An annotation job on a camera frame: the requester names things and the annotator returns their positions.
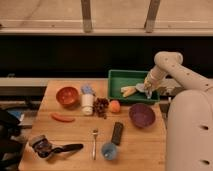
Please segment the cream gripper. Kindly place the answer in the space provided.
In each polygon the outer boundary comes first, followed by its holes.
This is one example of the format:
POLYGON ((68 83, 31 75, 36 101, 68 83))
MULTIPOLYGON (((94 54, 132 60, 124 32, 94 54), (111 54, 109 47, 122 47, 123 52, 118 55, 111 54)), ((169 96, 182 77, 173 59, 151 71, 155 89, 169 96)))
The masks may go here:
POLYGON ((157 85, 148 80, 148 78, 144 79, 144 90, 147 92, 153 92, 157 89, 157 85))

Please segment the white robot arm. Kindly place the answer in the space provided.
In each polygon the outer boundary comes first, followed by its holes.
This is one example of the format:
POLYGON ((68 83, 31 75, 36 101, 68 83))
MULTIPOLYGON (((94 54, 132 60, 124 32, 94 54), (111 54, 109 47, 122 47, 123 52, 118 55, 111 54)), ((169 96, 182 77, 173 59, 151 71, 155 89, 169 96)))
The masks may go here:
POLYGON ((158 52, 145 78, 149 92, 167 75, 184 88, 168 110, 165 171, 213 171, 213 80, 182 62, 179 52, 158 52))

